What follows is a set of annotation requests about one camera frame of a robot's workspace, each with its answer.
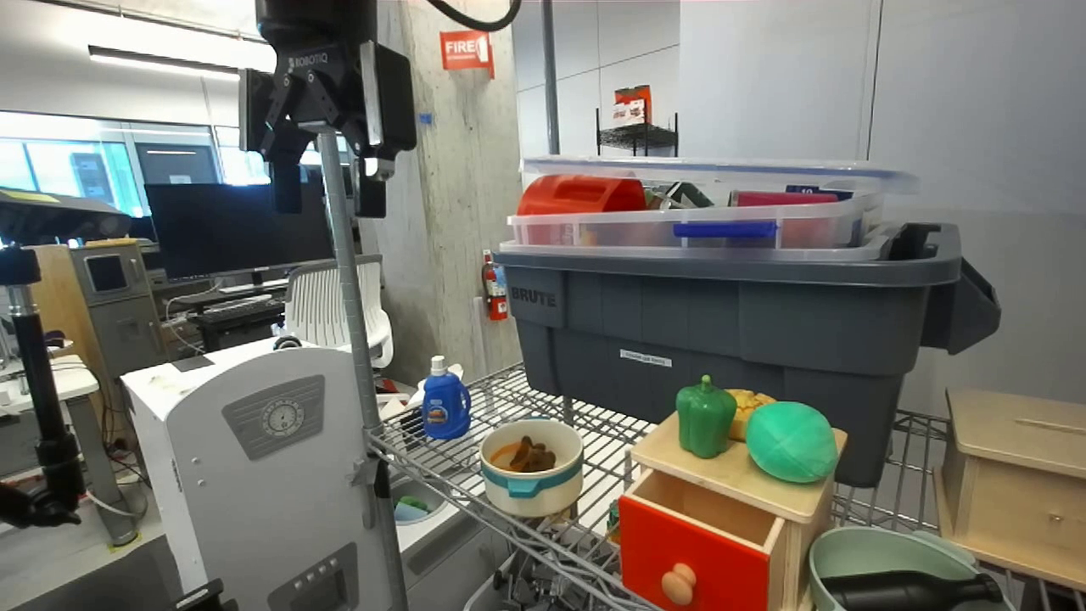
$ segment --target metal pole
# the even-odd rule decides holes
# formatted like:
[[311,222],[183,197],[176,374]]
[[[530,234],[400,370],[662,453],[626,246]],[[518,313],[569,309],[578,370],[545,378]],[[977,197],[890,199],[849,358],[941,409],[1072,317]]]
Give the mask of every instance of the metal pole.
[[557,122],[557,56],[553,56],[553,0],[544,0],[544,99],[545,99],[545,151],[563,151]]
[[[364,450],[367,450],[364,463],[373,463],[370,435],[380,435],[380,413],[378,413],[378,397],[373,397],[367,317],[364,317],[361,274],[355,274],[354,210],[345,207],[335,130],[319,130],[317,138],[319,138],[319,162],[323,162],[323,180],[327,180],[327,210],[328,210],[335,268],[340,268],[354,374],[355,374],[355,388],[361,388]],[[391,499],[378,499],[370,483],[364,483],[361,490],[364,490],[364,513],[370,517],[367,528],[378,528],[378,542],[380,542],[380,558],[384,558],[378,580],[391,586],[391,608],[408,611],[393,504],[391,504]]]

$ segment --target cable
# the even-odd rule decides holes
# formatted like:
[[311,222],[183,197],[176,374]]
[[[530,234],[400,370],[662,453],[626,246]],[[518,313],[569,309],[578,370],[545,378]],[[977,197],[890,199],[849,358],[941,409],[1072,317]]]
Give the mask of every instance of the cable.
[[471,27],[471,29],[507,29],[514,20],[518,3],[521,0],[510,0],[510,11],[499,20],[476,20],[476,17],[449,5],[444,0],[430,0],[434,11],[442,11],[449,20]]

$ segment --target bowl of food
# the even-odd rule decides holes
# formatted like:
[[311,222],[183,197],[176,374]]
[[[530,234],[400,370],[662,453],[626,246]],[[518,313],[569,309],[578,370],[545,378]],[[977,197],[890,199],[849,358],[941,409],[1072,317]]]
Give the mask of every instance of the bowl of food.
[[583,441],[561,421],[510,421],[477,453],[485,499],[510,517],[553,517],[581,495]]

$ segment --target knob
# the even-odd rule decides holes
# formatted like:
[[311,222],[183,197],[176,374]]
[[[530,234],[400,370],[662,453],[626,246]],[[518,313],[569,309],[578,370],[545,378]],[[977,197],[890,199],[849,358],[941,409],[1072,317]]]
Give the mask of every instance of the knob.
[[662,580],[658,586],[666,589],[666,596],[674,605],[674,608],[690,608],[693,605],[693,586],[699,584],[699,577],[693,575],[693,565],[684,563],[674,563]]

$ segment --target metal wire shelf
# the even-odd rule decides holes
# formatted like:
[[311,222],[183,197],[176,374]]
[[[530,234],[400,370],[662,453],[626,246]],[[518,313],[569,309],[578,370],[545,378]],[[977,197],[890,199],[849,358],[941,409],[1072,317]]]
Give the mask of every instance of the metal wire shelf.
[[[630,463],[630,444],[651,430],[634,421],[583,400],[563,400],[527,388],[521,370],[499,374],[471,388],[471,430],[459,441],[427,441],[418,413],[384,421],[373,444],[393,463],[393,470],[425,483],[442,499],[507,536],[534,565],[545,565],[553,586],[538,589],[545,608],[651,608],[619,580],[619,554],[608,542],[612,502],[630,484],[640,469]],[[583,491],[578,513],[557,519],[513,519],[482,495],[477,441],[518,418],[569,421],[583,435]],[[944,464],[949,423],[899,409],[884,470],[879,490],[833,484],[833,522],[884,525],[884,528],[935,528],[929,470]],[[1005,580],[1024,611],[1086,611],[1079,589],[991,569]]]

